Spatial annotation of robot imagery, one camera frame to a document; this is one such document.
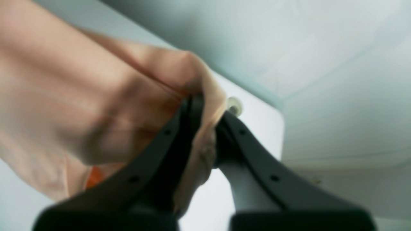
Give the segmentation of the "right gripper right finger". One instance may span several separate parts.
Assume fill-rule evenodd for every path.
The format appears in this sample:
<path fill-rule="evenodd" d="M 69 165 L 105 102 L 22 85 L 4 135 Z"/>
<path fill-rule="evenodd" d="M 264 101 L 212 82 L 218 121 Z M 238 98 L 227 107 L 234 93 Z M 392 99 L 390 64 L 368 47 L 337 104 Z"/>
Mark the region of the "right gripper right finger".
<path fill-rule="evenodd" d="M 229 112 L 217 126 L 217 155 L 235 205 L 229 231 L 376 230 L 365 209 L 299 177 Z"/>

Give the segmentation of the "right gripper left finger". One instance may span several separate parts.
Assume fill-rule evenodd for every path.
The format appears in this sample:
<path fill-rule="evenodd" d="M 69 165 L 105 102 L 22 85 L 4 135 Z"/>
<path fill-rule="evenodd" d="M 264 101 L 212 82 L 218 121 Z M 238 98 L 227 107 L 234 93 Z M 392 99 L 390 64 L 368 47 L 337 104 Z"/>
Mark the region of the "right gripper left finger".
<path fill-rule="evenodd" d="M 173 193 L 201 124 L 204 100 L 189 96 L 154 140 L 97 186 L 45 209 L 34 231 L 178 231 Z"/>

